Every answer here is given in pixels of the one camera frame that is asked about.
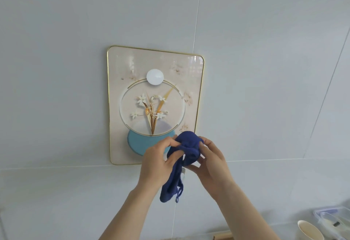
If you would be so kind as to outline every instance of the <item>forearm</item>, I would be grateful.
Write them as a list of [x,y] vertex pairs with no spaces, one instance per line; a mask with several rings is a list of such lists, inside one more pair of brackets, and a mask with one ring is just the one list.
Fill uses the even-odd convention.
[[156,189],[136,186],[99,240],[138,240]]
[[234,182],[225,186],[217,204],[235,240],[280,240]]

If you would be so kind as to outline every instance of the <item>white circle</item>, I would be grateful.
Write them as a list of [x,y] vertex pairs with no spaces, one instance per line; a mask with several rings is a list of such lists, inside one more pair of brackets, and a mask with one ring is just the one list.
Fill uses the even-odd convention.
[[163,72],[158,69],[153,69],[147,72],[147,81],[152,85],[160,85],[164,81]]

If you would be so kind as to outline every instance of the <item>gold frame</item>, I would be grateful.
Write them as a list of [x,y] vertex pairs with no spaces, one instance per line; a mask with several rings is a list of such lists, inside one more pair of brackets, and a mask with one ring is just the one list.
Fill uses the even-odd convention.
[[[109,93],[109,63],[108,63],[108,51],[110,48],[114,47],[114,46],[117,46],[117,47],[120,47],[120,48],[134,48],[134,49],[142,49],[142,50],[151,50],[151,51],[158,51],[158,52],[168,52],[168,53],[175,53],[175,54],[183,54],[183,55],[190,55],[190,56],[200,56],[202,57],[203,59],[203,71],[202,71],[202,78],[201,78],[201,87],[199,88],[199,98],[198,98],[198,108],[197,108],[197,114],[196,114],[196,122],[195,122],[195,132],[196,132],[196,129],[197,129],[197,120],[198,120],[198,112],[199,112],[199,105],[200,105],[200,102],[201,102],[201,92],[202,92],[202,84],[203,84],[203,75],[204,75],[204,67],[205,67],[205,59],[202,55],[199,55],[199,54],[191,54],[191,53],[182,53],[182,52],[175,52],[175,51],[166,51],[166,50],[158,50],[158,49],[151,49],[151,48],[135,48],[133,46],[119,46],[119,45],[112,45],[110,46],[108,49],[107,49],[107,82],[108,82],[108,110],[109,110],[109,113],[108,113],[108,119],[109,119],[109,123],[111,123],[111,119],[110,119],[110,109],[109,109],[109,104],[110,104],[110,93]],[[109,124],[109,130],[110,130],[110,162],[111,164],[113,165],[140,165],[139,164],[114,164],[112,163],[111,161],[111,124]]]

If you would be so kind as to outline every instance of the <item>blue circle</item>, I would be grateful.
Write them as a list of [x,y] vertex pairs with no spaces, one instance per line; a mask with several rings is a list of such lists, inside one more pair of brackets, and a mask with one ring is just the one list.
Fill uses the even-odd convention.
[[[145,154],[145,151],[147,148],[155,145],[160,140],[163,140],[164,138],[170,136],[173,137],[175,135],[175,131],[172,130],[171,132],[168,132],[167,134],[160,135],[160,136],[144,136],[141,134],[138,134],[132,130],[129,130],[128,133],[128,144],[130,148],[137,153],[138,155],[143,156]],[[167,147],[164,151],[164,153],[167,153],[169,151],[170,147]]]

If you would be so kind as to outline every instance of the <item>right hand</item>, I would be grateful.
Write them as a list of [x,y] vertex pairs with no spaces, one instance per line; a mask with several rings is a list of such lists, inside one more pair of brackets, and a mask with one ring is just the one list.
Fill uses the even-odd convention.
[[204,141],[204,144],[199,142],[199,149],[204,158],[200,156],[197,160],[200,163],[199,167],[191,164],[186,168],[197,174],[203,187],[217,201],[219,194],[227,185],[234,183],[234,180],[222,152],[211,140],[200,138]]

